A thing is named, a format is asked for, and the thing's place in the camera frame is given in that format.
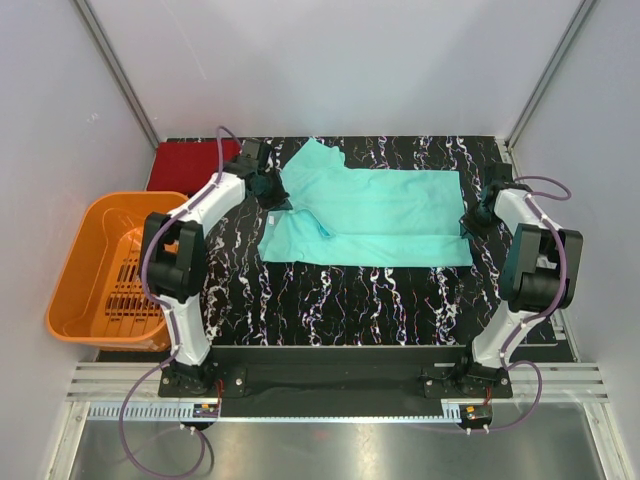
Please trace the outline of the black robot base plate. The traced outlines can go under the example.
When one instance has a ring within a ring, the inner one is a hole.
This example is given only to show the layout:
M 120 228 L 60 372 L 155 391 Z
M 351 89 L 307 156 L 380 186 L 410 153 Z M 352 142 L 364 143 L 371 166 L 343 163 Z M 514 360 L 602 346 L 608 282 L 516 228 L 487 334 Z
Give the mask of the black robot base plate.
M 222 347 L 211 349 L 220 385 L 202 395 L 249 406 L 322 406 L 366 413 L 416 412 L 421 405 L 459 399 L 464 403 L 510 399 L 497 392 L 464 396 L 447 381 L 465 347 Z

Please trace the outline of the teal t shirt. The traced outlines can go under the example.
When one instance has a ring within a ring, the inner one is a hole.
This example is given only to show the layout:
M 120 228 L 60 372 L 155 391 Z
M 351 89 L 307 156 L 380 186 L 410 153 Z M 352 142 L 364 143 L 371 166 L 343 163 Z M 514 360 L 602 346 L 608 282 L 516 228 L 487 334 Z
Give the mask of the teal t shirt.
M 310 138 L 284 165 L 291 209 L 268 215 L 264 262 L 376 268 L 469 267 L 457 171 L 349 168 Z

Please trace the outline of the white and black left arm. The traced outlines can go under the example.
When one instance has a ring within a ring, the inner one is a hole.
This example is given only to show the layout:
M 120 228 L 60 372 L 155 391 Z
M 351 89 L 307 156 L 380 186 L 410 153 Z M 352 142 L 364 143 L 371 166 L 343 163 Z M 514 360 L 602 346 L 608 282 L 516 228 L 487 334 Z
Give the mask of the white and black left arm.
M 145 219 L 139 274 L 145 296 L 164 314 L 171 342 L 170 357 L 162 365 L 165 396 L 170 391 L 202 395 L 220 385 L 200 310 L 208 271 L 206 237 L 249 198 L 264 211 L 291 208 L 280 174 L 268 165 L 270 156 L 268 143 L 245 140 L 239 153 L 220 161 L 185 203 Z

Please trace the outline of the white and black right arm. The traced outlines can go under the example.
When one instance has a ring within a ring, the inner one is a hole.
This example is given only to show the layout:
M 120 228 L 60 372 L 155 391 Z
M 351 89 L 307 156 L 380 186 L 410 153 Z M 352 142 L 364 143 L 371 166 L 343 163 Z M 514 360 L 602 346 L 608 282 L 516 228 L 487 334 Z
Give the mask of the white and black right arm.
M 584 238 L 552 220 L 538 198 L 567 201 L 568 187 L 543 176 L 513 175 L 508 163 L 485 168 L 480 199 L 460 219 L 466 239 L 504 226 L 511 244 L 499 276 L 498 309 L 465 347 L 447 381 L 464 396 L 497 392 L 509 385 L 510 359 L 528 333 L 574 298 Z

